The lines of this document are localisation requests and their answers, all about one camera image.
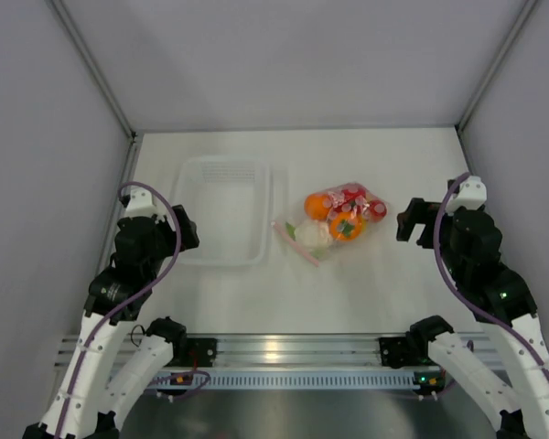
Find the clear zip top bag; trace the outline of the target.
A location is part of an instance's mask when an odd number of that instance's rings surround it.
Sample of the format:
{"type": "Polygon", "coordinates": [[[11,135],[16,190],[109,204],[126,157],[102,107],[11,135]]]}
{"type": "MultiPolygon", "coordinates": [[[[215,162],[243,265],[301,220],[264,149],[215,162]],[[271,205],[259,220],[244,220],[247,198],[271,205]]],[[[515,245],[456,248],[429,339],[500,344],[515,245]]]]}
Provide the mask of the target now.
{"type": "Polygon", "coordinates": [[[314,266],[332,252],[372,235],[389,213],[389,203],[352,181],[303,198],[296,209],[272,221],[272,228],[314,266]]]}

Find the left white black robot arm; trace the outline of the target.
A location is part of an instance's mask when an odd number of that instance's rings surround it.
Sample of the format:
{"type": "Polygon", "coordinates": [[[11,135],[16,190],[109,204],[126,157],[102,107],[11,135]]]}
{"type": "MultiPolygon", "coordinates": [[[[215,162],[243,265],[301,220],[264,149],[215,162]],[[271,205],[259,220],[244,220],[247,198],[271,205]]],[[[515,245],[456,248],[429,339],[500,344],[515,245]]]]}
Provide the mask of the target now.
{"type": "Polygon", "coordinates": [[[117,438],[129,412],[156,374],[188,354],[187,330],[170,317],[155,319],[133,356],[118,372],[113,364],[152,288],[181,251],[199,246],[196,224],[181,205],[176,223],[154,210],[120,219],[109,265],[91,282],[81,332],[48,411],[29,425],[26,438],[117,438]]]}

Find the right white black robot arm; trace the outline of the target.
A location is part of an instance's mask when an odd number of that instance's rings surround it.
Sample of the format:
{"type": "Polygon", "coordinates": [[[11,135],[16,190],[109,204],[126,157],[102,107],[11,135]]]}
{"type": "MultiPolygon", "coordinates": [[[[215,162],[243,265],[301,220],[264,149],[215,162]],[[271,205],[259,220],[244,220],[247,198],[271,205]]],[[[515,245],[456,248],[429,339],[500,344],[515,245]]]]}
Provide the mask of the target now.
{"type": "Polygon", "coordinates": [[[499,438],[549,438],[549,351],[524,279],[501,259],[502,233],[481,199],[450,208],[412,198],[397,216],[398,241],[423,226],[418,246],[434,253],[450,292],[470,311],[497,351],[503,382],[440,316],[407,331],[410,355],[434,362],[480,407],[499,438]]]}

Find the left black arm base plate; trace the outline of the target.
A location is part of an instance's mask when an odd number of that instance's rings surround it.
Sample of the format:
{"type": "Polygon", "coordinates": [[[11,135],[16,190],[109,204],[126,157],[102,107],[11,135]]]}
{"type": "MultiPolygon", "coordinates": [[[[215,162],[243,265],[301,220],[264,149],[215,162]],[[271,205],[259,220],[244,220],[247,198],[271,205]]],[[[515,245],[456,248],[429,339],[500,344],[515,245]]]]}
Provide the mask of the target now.
{"type": "Polygon", "coordinates": [[[218,339],[189,337],[182,357],[182,366],[190,369],[211,368],[217,357],[218,339]]]}

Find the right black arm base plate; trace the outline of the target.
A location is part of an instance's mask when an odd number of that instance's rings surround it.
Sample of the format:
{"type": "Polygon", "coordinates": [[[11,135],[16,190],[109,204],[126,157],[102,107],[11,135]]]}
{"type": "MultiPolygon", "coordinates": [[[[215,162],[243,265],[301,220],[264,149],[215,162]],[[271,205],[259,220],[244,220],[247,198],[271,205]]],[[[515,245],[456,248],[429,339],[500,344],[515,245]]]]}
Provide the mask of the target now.
{"type": "Polygon", "coordinates": [[[422,361],[413,341],[407,337],[380,337],[378,339],[381,363],[384,367],[400,369],[419,366],[422,361]]]}

